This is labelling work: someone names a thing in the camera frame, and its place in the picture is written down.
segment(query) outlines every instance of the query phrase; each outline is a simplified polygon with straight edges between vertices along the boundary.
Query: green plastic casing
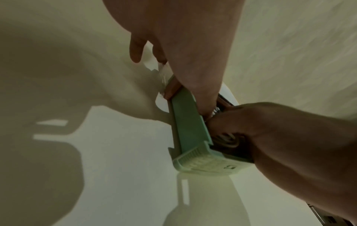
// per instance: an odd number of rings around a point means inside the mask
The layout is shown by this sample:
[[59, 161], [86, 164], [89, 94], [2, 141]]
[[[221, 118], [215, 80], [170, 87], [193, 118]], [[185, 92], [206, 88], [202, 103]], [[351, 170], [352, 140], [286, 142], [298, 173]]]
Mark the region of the green plastic casing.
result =
[[212, 139], [202, 116], [198, 113], [194, 96], [181, 88], [171, 99], [176, 121], [181, 155], [173, 160], [181, 172], [203, 175], [230, 175], [252, 165], [240, 157], [212, 150]]

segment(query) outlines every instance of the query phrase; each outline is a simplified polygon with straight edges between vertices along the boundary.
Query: white surface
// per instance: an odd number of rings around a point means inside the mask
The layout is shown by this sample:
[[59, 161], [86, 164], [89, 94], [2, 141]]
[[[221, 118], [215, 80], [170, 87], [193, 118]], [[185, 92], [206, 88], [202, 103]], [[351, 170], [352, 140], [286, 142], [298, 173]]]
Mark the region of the white surface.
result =
[[157, 64], [131, 63], [129, 36], [101, 1], [1, 1], [0, 225], [318, 226], [254, 166], [174, 170]]

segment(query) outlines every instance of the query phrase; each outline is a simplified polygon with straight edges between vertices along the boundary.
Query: hand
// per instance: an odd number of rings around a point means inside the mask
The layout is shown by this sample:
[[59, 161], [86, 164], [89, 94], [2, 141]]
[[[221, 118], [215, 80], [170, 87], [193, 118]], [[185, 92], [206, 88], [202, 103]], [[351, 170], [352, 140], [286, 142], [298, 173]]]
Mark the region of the hand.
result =
[[151, 42], [158, 62], [168, 60], [177, 80], [193, 93], [199, 112], [211, 114], [244, 1], [103, 1], [131, 32], [131, 59], [140, 62]]
[[289, 193], [357, 222], [357, 126], [271, 104], [214, 116], [210, 134], [247, 137], [257, 168]]

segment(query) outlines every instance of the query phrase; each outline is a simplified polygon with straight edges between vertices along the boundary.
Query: green plastic device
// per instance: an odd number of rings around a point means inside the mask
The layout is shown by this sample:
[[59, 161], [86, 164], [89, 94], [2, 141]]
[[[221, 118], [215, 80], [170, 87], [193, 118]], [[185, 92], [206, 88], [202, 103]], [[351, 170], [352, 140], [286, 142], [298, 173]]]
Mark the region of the green plastic device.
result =
[[202, 116], [198, 113], [194, 96], [181, 88], [171, 99], [181, 155], [173, 160], [181, 172], [204, 175], [230, 175], [252, 164], [251, 156], [228, 155], [213, 150], [213, 142]]

